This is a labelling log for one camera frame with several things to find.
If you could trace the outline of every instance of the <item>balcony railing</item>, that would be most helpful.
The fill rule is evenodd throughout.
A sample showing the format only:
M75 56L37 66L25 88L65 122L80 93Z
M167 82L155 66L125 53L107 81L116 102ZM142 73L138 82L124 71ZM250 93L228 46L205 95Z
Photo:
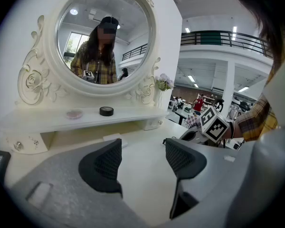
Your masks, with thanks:
M125 54L123 54L123 61L129 58L132 58L134 56L138 56L138 55L145 53L147 50L147 46L148 44L144 44L138 48L135 48L131 51L126 52Z
M255 51L265 57L272 58L272 53L265 40L242 33L234 33L224 30L202 30L182 33L180 45L229 46Z

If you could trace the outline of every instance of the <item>white pillar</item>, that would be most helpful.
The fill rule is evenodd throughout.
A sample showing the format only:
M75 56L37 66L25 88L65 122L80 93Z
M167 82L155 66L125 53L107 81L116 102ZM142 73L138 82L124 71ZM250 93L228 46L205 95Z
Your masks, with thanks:
M226 76L226 85L223 94L224 107L222 114L224 117L227 117L229 108L231 105L233 91L234 91L234 73L235 73L235 63L233 61L228 61L227 76Z

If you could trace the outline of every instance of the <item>plaid shirt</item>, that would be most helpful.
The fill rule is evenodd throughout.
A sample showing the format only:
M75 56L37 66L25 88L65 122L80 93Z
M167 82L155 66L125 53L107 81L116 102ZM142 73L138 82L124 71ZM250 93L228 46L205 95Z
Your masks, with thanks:
M283 41L282 58L281 60L274 60L266 85L285 60L285 30L283 30ZM255 102L252 109L238 117L236 122L240 127L245 141L257 140L261 135L278 126L275 113L272 111L269 102L263 94Z
M86 42L81 45L71 62L72 72L78 77L82 77L84 70L91 71L95 77L94 83L96 84L106 85L117 82L114 53L109 66L106 66L103 60L100 59L91 60L87 66L87 64L84 65L82 62L85 50L87 50Z

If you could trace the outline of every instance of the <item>drawer knob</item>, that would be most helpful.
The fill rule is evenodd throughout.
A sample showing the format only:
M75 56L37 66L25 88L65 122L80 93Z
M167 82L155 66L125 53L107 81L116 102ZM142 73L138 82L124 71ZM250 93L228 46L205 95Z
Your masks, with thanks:
M23 144L17 141L16 143L14 143L14 148L18 151L21 151L23 149Z

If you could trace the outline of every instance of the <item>black sticker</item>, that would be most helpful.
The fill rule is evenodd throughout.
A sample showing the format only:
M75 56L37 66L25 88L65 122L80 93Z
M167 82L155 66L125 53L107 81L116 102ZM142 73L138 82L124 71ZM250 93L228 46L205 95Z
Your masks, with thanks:
M206 113L201 117L201 124L204 126L207 122L209 122L214 117L214 112L211 108L209 108Z
M206 133L217 141L222 133L226 130L226 125L223 124L219 119L215 120L212 126L206 131Z

